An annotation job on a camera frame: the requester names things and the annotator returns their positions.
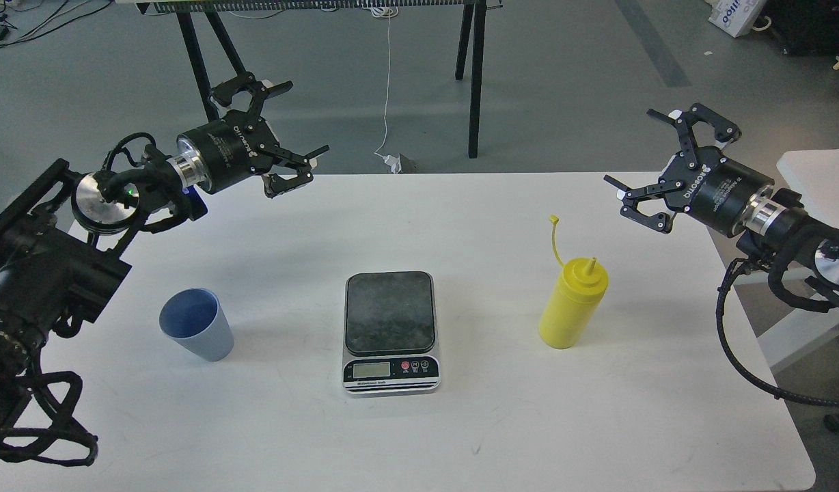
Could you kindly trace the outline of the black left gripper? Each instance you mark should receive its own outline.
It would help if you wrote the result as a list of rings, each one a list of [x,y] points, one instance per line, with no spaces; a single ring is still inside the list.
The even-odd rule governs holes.
[[[330,150],[328,144],[307,154],[291,152],[279,146],[276,134],[261,118],[264,102],[292,87],[292,81],[273,84],[242,72],[211,88],[210,99],[227,110],[237,94],[247,93],[249,120],[263,122],[220,119],[179,134],[176,173],[182,186],[199,186],[214,194],[251,176],[260,176],[264,195],[273,199],[312,182],[319,156]]]

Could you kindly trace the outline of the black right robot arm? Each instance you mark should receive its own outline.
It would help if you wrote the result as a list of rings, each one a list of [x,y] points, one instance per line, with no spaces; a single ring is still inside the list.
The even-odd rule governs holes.
[[[735,238],[743,258],[726,268],[714,309],[726,358],[748,383],[773,398],[839,408],[839,400],[790,392],[751,373],[732,352],[724,328],[730,290],[740,276],[754,271],[765,272],[770,292],[792,308],[822,314],[839,310],[839,228],[812,217],[800,193],[776,188],[769,176],[725,156],[726,146],[741,137],[728,118],[698,102],[670,114],[648,109],[647,115],[672,127],[679,147],[653,184],[630,187],[604,177],[618,190],[620,215],[669,234],[674,218],[683,214]]]

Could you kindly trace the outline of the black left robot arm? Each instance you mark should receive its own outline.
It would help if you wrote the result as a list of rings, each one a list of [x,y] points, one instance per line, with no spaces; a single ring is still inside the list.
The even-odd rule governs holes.
[[[94,463],[98,439],[73,416],[81,377],[42,371],[42,349],[51,334],[72,338],[97,320],[131,270],[122,254],[136,234],[206,214],[199,190],[257,176],[273,198],[313,181],[328,146],[291,152],[262,116],[268,99],[291,88],[237,74],[210,91],[225,115],[179,134],[175,154],[135,132],[95,172],[57,159],[1,212],[0,460]]]

